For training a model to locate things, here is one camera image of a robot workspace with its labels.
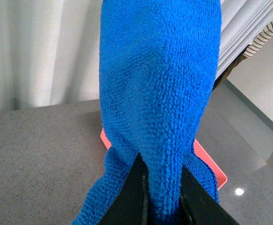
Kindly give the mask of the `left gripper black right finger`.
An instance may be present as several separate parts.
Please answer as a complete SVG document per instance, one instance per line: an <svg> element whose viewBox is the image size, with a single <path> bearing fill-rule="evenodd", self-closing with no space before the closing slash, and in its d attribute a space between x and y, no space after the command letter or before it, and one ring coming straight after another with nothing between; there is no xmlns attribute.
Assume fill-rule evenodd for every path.
<svg viewBox="0 0 273 225"><path fill-rule="evenodd" d="M237 225L232 218L200 185L186 168L182 168L181 225Z"/></svg>

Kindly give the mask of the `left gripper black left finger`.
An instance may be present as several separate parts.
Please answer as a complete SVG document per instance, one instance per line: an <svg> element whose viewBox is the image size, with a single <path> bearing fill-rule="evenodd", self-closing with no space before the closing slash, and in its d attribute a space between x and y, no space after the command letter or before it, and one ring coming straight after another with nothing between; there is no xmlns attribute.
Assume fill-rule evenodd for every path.
<svg viewBox="0 0 273 225"><path fill-rule="evenodd" d="M149 225L148 169L140 154L100 225Z"/></svg>

